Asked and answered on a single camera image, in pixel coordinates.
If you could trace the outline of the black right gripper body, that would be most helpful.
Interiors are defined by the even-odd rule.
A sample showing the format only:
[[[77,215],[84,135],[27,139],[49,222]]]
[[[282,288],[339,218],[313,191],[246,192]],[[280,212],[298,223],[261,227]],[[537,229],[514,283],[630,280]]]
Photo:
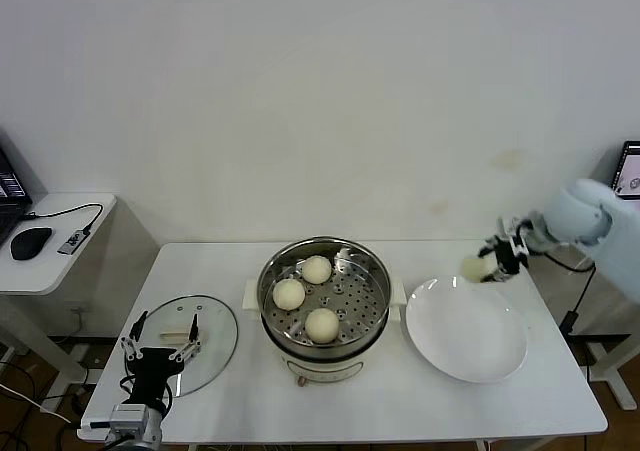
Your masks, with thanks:
[[[513,251],[508,241],[499,241],[494,252],[497,269],[502,275],[517,275],[520,272],[521,257]]]

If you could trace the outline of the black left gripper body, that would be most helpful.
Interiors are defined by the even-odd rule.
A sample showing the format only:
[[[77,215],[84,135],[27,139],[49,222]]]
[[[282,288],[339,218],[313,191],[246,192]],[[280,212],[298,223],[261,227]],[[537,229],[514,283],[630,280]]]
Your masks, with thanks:
[[[128,360],[128,371],[134,376],[131,402],[156,402],[164,397],[168,380],[184,370],[182,358],[171,358],[173,348],[142,348]]]

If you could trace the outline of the silver black-tipped left gripper finger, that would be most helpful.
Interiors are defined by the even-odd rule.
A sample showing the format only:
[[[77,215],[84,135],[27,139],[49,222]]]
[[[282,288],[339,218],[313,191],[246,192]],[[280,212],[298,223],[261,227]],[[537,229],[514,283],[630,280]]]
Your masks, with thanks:
[[[120,338],[120,345],[126,361],[134,361],[135,359],[142,358],[142,352],[138,349],[138,342],[142,335],[147,316],[148,312],[144,311],[138,320],[133,323],[129,334]]]
[[[199,335],[198,315],[195,314],[186,343],[170,356],[170,360],[177,363],[189,363],[201,350]]]

